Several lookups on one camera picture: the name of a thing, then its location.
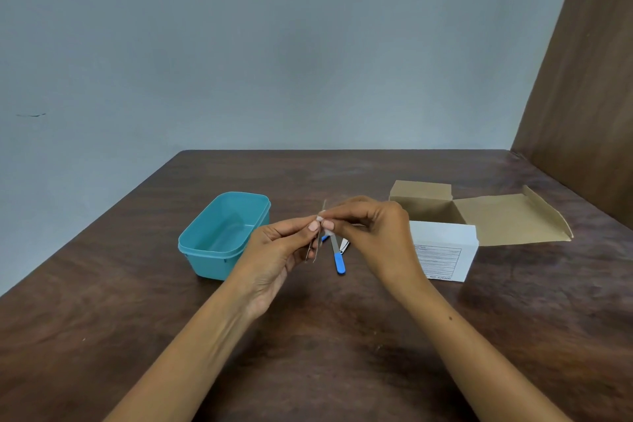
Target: plastic container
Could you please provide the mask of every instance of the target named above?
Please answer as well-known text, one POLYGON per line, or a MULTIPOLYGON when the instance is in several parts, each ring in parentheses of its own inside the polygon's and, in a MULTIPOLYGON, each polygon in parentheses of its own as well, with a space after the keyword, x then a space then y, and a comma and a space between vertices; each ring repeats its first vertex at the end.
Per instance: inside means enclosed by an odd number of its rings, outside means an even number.
POLYGON ((180 234, 178 250, 199 276, 226 280, 251 232, 268 224, 269 211, 270 201, 265 195, 220 194, 180 234))

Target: dark wood tabletop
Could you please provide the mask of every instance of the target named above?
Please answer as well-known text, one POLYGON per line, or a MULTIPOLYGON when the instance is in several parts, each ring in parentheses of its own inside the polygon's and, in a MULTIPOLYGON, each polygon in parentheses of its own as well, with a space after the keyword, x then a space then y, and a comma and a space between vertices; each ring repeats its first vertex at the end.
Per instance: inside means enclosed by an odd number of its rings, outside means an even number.
MULTIPOLYGON (((574 420, 633 420, 633 231, 503 150, 179 153, 0 297, 0 420, 107 415, 218 287, 177 249, 218 194, 265 194, 278 221, 324 198, 385 200, 396 179, 450 183, 455 198, 527 184, 566 217, 572 242, 481 247, 465 283, 434 284, 574 420)), ((356 249, 343 277, 322 254, 290 275, 195 420, 475 420, 356 249)))

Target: open cardboard box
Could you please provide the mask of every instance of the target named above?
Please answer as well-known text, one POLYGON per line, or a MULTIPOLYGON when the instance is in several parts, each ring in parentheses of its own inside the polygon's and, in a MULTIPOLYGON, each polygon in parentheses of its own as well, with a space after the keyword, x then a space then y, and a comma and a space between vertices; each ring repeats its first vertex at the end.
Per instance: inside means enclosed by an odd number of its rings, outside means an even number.
POLYGON ((429 278, 463 282, 479 245, 570 241, 565 218, 528 186, 522 194, 453 200, 450 184, 397 180, 389 200, 408 212, 429 278))

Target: blue handle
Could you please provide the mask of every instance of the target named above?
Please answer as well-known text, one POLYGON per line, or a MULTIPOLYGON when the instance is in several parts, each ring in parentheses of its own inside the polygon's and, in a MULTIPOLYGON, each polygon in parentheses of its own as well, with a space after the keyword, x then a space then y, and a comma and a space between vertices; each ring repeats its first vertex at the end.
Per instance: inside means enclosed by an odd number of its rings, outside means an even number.
POLYGON ((334 254, 334 262, 336 263, 336 271, 339 275, 343 275, 345 273, 345 263, 343 262, 343 256, 340 252, 334 254))

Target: skin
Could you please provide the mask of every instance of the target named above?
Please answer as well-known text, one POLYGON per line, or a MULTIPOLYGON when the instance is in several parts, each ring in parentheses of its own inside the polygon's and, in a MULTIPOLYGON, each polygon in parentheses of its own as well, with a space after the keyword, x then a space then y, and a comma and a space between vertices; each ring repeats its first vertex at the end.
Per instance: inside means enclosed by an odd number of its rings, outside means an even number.
MULTIPOLYGON (((479 420, 569 422, 435 290, 418 263, 400 205, 359 196, 320 215, 323 227, 360 250, 372 273, 411 314, 479 420)), ((254 231, 230 276, 105 420, 190 421, 234 346, 305 258, 320 227, 315 219, 254 231)))

